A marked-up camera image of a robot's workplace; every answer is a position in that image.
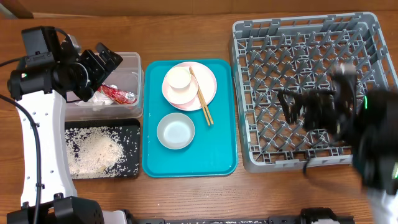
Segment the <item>tray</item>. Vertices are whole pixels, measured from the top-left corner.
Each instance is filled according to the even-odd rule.
[[[161,86],[169,69],[186,61],[206,65],[217,79],[217,93],[208,105],[214,125],[208,126],[202,110],[181,111],[163,97]],[[151,177],[228,175],[238,164],[231,68],[220,59],[168,60],[151,63],[146,70],[142,168]],[[163,147],[157,139],[159,121],[169,113],[183,113],[195,124],[195,137],[181,150]]]
[[[65,137],[72,136],[68,133],[71,129],[108,127],[110,131],[117,133],[119,144],[123,146],[124,161],[115,164],[109,170],[104,170],[104,174],[116,174],[109,177],[137,177],[139,173],[140,155],[140,122],[137,119],[105,119],[91,121],[69,121],[65,122]],[[79,148],[74,145],[75,156],[79,156]],[[72,175],[72,179],[92,179],[107,178],[101,173]]]
[[[377,17],[360,12],[238,21],[231,40],[245,169],[301,169],[308,158],[309,166],[351,163],[350,147],[334,142],[324,129],[306,133],[302,120],[288,125],[276,90],[333,90],[328,75],[341,62],[356,65],[359,106],[367,90],[396,87]]]

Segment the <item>wooden table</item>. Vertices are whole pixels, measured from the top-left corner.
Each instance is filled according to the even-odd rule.
[[[398,57],[398,13],[376,12],[392,60]],[[142,67],[155,60],[222,58],[229,61],[232,24],[242,19],[306,16],[308,13],[230,14],[222,16],[94,17],[78,19],[1,20],[0,62],[25,55],[21,30],[55,26],[73,34],[83,49],[105,43],[115,52],[138,52]],[[15,65],[0,69],[0,93]],[[22,131],[16,110],[0,101],[0,223],[20,208],[24,181]],[[136,180],[76,180],[80,197],[96,200],[104,210],[129,209],[137,218],[248,218],[297,215],[302,208],[330,207],[372,223],[360,178],[350,166],[311,168],[310,175],[336,184],[334,192],[312,185],[301,170],[250,174],[239,165],[227,177],[153,179],[141,171]]]

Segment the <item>small white cup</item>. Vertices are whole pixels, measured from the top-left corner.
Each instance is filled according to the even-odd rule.
[[[174,67],[167,72],[166,79],[175,91],[184,91],[189,88],[192,76],[187,69]]]

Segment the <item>clear plastic container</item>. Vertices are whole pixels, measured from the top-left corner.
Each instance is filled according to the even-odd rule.
[[[144,72],[141,68],[139,54],[134,52],[118,53],[123,57],[122,63],[104,81],[106,85],[116,85],[118,89],[130,91],[137,96],[131,105],[78,106],[68,103],[65,121],[81,121],[92,119],[139,118],[143,112]],[[78,100],[73,92],[67,93],[68,101]]]

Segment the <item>gray bowl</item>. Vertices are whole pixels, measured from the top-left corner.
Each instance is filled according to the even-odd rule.
[[[157,126],[157,138],[168,149],[183,149],[195,135],[195,125],[185,114],[171,113],[164,116]]]

